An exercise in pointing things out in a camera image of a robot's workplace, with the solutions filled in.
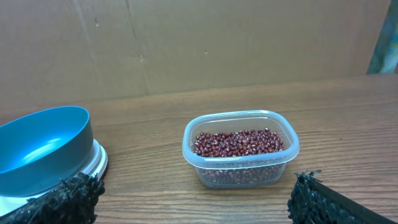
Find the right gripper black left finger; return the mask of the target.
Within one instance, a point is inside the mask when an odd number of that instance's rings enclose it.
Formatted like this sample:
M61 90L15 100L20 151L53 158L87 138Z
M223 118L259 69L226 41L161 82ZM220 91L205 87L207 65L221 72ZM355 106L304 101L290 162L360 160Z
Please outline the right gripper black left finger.
M27 199L15 212L1 218L1 224L92 224L95 206L105 193L104 181L82 172L60 179L55 189Z

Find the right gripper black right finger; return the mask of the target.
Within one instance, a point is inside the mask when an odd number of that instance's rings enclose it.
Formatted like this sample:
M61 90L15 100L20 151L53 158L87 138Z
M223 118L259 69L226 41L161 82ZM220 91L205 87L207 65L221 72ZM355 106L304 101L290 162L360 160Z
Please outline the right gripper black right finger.
M397 224L339 194L314 178L319 173L297 173L297 181L287 202L293 224Z

